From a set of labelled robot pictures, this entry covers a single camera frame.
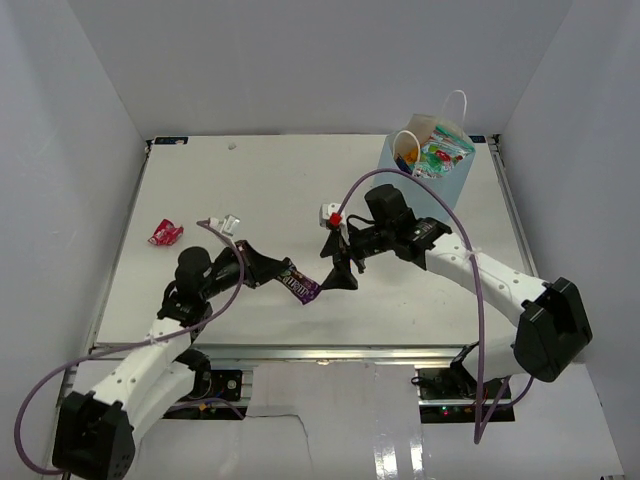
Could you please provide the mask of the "brown purple M&M's pack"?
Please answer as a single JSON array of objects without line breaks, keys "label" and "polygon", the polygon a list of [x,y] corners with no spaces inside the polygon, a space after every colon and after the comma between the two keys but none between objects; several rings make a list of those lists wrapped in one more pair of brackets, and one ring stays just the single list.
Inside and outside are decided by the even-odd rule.
[{"label": "brown purple M&M's pack", "polygon": [[295,265],[283,270],[277,280],[285,286],[302,305],[314,301],[321,292],[320,285],[302,274]]}]

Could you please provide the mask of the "orange honey dijon chip bag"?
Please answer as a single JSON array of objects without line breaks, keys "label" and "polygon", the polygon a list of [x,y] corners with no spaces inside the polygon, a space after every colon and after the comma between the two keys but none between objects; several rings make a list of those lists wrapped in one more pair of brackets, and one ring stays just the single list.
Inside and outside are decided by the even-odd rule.
[{"label": "orange honey dijon chip bag", "polygon": [[419,148],[414,148],[403,156],[403,159],[406,163],[414,164],[420,160],[421,150]]}]

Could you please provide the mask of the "teal Fox's candy bag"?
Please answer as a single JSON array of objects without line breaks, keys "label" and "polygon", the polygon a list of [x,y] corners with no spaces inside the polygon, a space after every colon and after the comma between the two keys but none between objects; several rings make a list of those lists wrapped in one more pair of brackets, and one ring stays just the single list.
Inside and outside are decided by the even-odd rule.
[{"label": "teal Fox's candy bag", "polygon": [[442,178],[474,152],[471,143],[437,126],[421,145],[412,173],[419,178]]}]

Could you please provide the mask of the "blue kettle chip bag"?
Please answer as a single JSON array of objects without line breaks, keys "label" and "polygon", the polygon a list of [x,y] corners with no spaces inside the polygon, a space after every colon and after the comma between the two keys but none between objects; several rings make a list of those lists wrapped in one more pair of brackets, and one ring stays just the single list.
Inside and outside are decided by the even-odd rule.
[{"label": "blue kettle chip bag", "polygon": [[407,173],[407,174],[409,174],[409,175],[411,175],[411,174],[412,174],[413,169],[412,169],[411,164],[410,164],[410,163],[408,163],[408,162],[407,162],[407,161],[406,161],[402,156],[398,155],[398,156],[395,158],[395,163],[396,163],[396,165],[398,166],[398,168],[399,168],[401,171],[403,171],[403,172],[405,172],[405,173]]}]

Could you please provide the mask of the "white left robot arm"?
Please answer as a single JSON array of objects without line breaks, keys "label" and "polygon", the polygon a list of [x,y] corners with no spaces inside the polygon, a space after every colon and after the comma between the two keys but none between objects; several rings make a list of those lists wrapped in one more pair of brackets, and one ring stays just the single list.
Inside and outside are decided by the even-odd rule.
[{"label": "white left robot arm", "polygon": [[52,463],[84,479],[122,479],[141,439],[179,399],[211,387],[206,356],[192,347],[211,299],[245,285],[255,289],[281,275],[290,259],[258,253],[244,240],[216,258],[202,247],[183,250],[145,345],[132,350],[86,393],[71,392],[59,412]]}]

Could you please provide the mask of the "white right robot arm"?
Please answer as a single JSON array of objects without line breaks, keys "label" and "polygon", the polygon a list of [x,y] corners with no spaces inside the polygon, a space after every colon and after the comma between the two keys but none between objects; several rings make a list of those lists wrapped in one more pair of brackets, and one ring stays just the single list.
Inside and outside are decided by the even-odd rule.
[{"label": "white right robot arm", "polygon": [[424,271],[453,281],[491,305],[513,326],[509,335],[464,346],[450,363],[453,390],[472,399],[488,381],[527,373],[551,383],[592,341],[581,294],[570,280],[548,282],[513,270],[492,257],[469,251],[445,223],[415,216],[399,189],[383,184],[365,202],[371,213],[364,228],[324,204],[319,223],[329,232],[321,257],[333,268],[324,290],[355,290],[366,259],[386,252]]}]

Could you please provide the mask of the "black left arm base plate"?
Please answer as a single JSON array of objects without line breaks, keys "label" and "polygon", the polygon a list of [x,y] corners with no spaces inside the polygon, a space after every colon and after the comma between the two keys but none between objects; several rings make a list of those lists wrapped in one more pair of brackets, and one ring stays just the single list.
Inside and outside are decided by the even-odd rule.
[{"label": "black left arm base plate", "polygon": [[228,401],[241,399],[243,372],[241,370],[210,370],[202,380],[203,398],[222,398]]}]

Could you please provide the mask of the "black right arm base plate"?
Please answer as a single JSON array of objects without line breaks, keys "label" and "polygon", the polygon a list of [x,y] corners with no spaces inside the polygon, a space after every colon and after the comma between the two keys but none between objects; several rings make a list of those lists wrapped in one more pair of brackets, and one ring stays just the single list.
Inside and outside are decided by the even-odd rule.
[{"label": "black right arm base plate", "polygon": [[476,383],[450,368],[418,369],[411,379],[421,400],[475,400]]}]

